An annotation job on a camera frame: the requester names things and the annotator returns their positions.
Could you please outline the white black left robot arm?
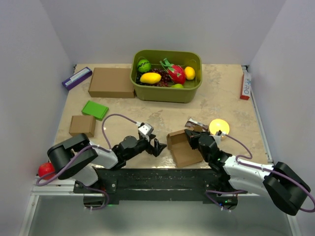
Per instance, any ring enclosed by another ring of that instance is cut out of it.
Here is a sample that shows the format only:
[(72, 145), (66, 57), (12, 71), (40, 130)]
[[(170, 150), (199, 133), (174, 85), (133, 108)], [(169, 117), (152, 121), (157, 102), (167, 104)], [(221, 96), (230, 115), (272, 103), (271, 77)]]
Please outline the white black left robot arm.
[(128, 160), (144, 151), (157, 157), (166, 147), (155, 135), (150, 135), (148, 140), (141, 136), (138, 139), (127, 136), (112, 149), (105, 149), (91, 142), (87, 135), (79, 134), (51, 147), (47, 155), (56, 171), (57, 179), (74, 178), (83, 182), (91, 193), (96, 193), (101, 189), (102, 181), (91, 164), (101, 165), (108, 170), (118, 170)]

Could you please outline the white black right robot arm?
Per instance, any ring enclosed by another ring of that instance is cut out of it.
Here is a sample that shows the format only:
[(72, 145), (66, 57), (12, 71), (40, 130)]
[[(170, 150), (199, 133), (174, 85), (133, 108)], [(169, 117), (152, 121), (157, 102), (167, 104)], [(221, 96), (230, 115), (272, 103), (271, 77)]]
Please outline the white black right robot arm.
[(253, 155), (232, 155), (219, 149), (218, 144), (224, 132), (211, 135), (186, 129), (185, 135), (192, 149), (197, 149), (204, 161), (219, 176), (219, 183), (206, 190), (206, 196), (222, 210), (225, 204), (217, 202), (211, 196), (238, 195), (253, 193), (267, 196), (282, 212), (295, 216), (298, 211), (313, 213), (315, 210), (304, 209), (307, 198), (313, 202), (310, 187), (284, 162), (274, 165), (252, 162)]

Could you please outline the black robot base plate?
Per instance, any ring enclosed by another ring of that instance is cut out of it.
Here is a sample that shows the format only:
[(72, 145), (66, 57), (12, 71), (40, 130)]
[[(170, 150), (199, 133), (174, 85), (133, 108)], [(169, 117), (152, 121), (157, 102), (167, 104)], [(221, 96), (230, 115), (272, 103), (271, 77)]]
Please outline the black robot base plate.
[(96, 190), (109, 195), (109, 203), (120, 201), (192, 201), (211, 204), (217, 201), (221, 206), (233, 209), (238, 204), (237, 194), (223, 182), (220, 174), (211, 169), (120, 169), (97, 168), (99, 180), (91, 190), (75, 183), (73, 192), (85, 194), (86, 206), (101, 205), (102, 197)]

